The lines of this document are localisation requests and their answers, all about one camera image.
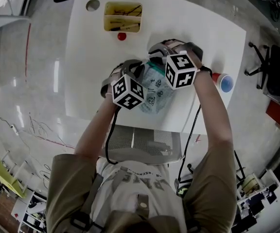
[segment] black and white cube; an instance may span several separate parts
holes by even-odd
[[[185,51],[167,56],[165,78],[173,90],[192,85],[197,71],[194,62]]]
[[[142,104],[145,97],[146,89],[127,74],[112,85],[113,102],[128,110]]]

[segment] person's right arm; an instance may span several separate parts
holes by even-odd
[[[198,68],[202,66],[195,54],[190,57]],[[236,172],[228,113],[208,72],[197,73],[194,87],[202,107],[208,152],[196,168],[183,201],[201,232],[228,233],[236,212]]]

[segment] shiny floor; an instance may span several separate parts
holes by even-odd
[[[233,21],[246,30],[246,43],[280,42],[269,21],[247,0],[189,0]],[[0,29],[0,117],[15,124],[19,137],[0,119],[0,156],[10,151],[13,162],[27,160],[39,171],[51,167],[61,153],[72,153],[88,122],[66,116],[64,102],[65,47],[73,0],[54,3],[35,0],[31,28],[17,21]],[[269,98],[256,89],[257,77],[244,75],[259,64],[247,44],[230,104],[227,108],[234,147],[246,172],[259,174],[280,145],[280,130],[265,113]],[[182,147],[187,134],[182,134]],[[207,150],[206,136],[193,135],[187,161],[195,168]],[[181,163],[169,166],[171,180]],[[46,193],[48,182],[36,175],[30,186]]]

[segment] red ball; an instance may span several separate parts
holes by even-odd
[[[119,33],[117,35],[117,38],[120,40],[120,41],[124,41],[126,39],[127,35],[126,33]]]

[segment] yellow chair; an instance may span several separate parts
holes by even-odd
[[[24,161],[19,167],[18,171],[15,173],[15,175],[12,176],[11,172],[16,166],[16,164],[9,171],[3,165],[3,160],[9,154],[9,152],[10,151],[8,150],[7,153],[3,156],[3,158],[0,159],[0,182],[7,186],[10,190],[12,190],[21,198],[25,198],[27,193],[26,190],[28,187],[28,182],[24,186],[22,186],[22,184],[18,181],[17,177],[19,173],[24,169],[24,166],[27,164],[27,162]]]

